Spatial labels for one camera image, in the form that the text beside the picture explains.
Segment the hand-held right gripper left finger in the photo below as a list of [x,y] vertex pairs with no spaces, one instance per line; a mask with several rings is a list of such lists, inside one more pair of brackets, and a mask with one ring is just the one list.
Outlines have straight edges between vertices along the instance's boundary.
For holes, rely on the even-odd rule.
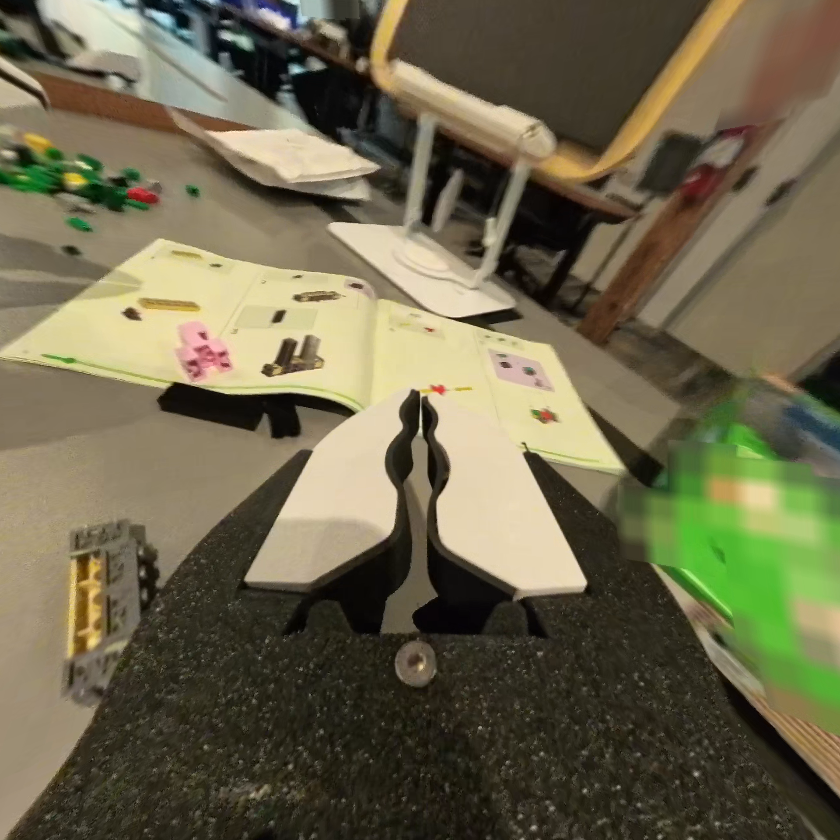
[[378,635],[412,565],[406,481],[421,396],[405,389],[336,427],[310,453],[244,577],[258,593],[336,602]]

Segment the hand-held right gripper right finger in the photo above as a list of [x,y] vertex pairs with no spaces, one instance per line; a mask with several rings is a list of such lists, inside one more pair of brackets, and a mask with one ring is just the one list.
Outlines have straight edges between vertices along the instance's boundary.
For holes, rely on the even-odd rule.
[[427,634],[479,634],[501,604],[582,595],[588,582],[532,469],[487,417],[447,397],[422,401],[427,475]]

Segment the grey and yellow brick assembly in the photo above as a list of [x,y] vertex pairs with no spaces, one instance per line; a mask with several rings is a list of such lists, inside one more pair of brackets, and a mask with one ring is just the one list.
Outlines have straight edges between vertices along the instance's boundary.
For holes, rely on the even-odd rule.
[[145,527],[129,519],[71,532],[64,697],[83,707],[103,698],[158,592],[158,558]]

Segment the grey desk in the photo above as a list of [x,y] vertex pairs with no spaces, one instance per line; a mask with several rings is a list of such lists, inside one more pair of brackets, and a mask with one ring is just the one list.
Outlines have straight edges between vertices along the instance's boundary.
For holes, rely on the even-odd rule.
[[[590,577],[544,635],[343,633],[240,596],[284,486],[341,423],[272,440],[149,387],[2,364],[2,838],[838,838],[838,799],[719,679],[661,579],[596,511],[613,480],[538,468]],[[59,698],[67,537],[146,526],[169,578],[99,709]]]

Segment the pale green instruction booklet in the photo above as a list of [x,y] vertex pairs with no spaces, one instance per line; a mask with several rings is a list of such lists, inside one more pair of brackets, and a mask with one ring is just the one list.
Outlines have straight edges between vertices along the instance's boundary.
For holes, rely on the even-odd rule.
[[557,464],[624,463],[552,347],[379,298],[366,281],[146,246],[2,348],[2,359],[148,386],[186,384],[177,329],[202,322],[234,370],[196,386],[360,412],[403,389],[451,397]]

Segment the pink brick assembly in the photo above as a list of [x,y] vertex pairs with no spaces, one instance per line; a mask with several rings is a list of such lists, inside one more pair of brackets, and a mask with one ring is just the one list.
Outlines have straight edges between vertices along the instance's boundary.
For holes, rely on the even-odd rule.
[[199,321],[184,322],[177,329],[174,355],[186,384],[204,382],[209,375],[234,370],[228,347]]

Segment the white lamp stand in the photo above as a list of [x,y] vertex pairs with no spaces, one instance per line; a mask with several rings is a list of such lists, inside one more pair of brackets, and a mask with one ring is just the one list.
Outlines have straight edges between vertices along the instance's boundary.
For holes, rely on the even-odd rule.
[[[554,134],[532,116],[482,100],[405,61],[393,60],[389,69],[398,100],[419,111],[402,225],[331,223],[331,236],[438,316],[470,319],[514,309],[512,295],[493,277],[532,169],[556,150]],[[423,224],[427,177],[440,127],[484,141],[511,158],[497,214],[486,224],[478,267],[439,244]]]

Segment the green cardboard box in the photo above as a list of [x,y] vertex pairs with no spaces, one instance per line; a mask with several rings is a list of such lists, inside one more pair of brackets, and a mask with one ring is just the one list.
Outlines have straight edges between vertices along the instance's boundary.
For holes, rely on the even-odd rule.
[[663,578],[712,663],[838,795],[838,413],[744,382],[617,497],[626,556]]

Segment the white paper bags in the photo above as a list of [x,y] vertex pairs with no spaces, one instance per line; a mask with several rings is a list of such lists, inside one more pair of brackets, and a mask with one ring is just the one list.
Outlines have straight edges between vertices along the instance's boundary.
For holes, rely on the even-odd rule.
[[371,199],[368,177],[380,166],[345,145],[299,129],[209,131],[182,111],[166,111],[176,128],[262,186],[341,202]]

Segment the wood-edged background table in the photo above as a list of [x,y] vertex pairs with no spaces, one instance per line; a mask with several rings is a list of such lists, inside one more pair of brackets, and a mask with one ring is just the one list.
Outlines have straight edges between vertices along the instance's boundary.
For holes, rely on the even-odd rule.
[[[217,9],[235,16],[243,25],[255,29],[273,42],[279,41],[287,46],[298,48],[308,55],[318,57],[326,64],[342,68],[369,85],[373,83],[365,59],[352,48],[332,45],[324,38],[311,35],[305,28],[279,28],[275,26],[273,20],[262,17],[259,13],[259,7],[253,2],[242,2],[239,6],[229,2],[218,2]],[[498,166],[507,162],[504,155],[489,150],[474,141],[462,140],[449,129],[442,129],[442,133],[448,144],[453,149],[458,149],[459,154],[471,154],[477,160],[490,161]],[[551,194],[561,196],[596,214],[616,217],[622,221],[636,217],[643,209],[641,204],[630,203],[619,196],[603,194],[588,185],[573,185],[561,182],[538,172],[532,174],[531,179],[532,182]]]

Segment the pile of green bricks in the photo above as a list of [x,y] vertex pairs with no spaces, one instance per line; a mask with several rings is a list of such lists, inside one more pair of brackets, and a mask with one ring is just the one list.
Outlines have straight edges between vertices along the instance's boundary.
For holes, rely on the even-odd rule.
[[13,247],[51,248],[70,257],[128,256],[163,246],[198,261],[201,250],[176,236],[175,199],[201,196],[193,184],[163,195],[130,166],[113,170],[95,155],[62,148],[37,132],[2,122],[2,256]]

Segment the grey panel with yellow rim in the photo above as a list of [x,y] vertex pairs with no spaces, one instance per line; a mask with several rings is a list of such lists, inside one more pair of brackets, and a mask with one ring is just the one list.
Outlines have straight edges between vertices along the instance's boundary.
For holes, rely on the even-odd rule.
[[746,2],[386,2],[371,43],[377,87],[504,154],[479,99],[557,140],[539,171],[586,183],[635,156]]

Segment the wooden post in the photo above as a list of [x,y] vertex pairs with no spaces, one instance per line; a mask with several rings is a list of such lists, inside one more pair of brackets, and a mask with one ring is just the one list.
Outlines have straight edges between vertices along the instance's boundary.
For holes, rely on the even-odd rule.
[[736,153],[728,166],[704,163],[689,173],[608,288],[587,310],[576,329],[582,337],[604,345],[636,313],[667,268],[784,124],[785,120],[777,119],[724,133],[724,140],[735,142]]

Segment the dark wall box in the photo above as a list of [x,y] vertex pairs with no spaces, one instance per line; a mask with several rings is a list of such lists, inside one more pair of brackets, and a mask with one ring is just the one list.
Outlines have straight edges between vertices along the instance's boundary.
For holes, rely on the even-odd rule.
[[638,191],[660,197],[674,192],[705,146],[706,141],[695,134],[665,133],[637,184]]

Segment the red wall fixture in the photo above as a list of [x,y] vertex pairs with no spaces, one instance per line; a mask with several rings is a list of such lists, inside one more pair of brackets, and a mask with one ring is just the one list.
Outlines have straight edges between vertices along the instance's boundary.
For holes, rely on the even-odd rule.
[[740,127],[718,132],[693,163],[680,187],[688,202],[706,200],[714,193],[724,175],[742,152],[749,128]]

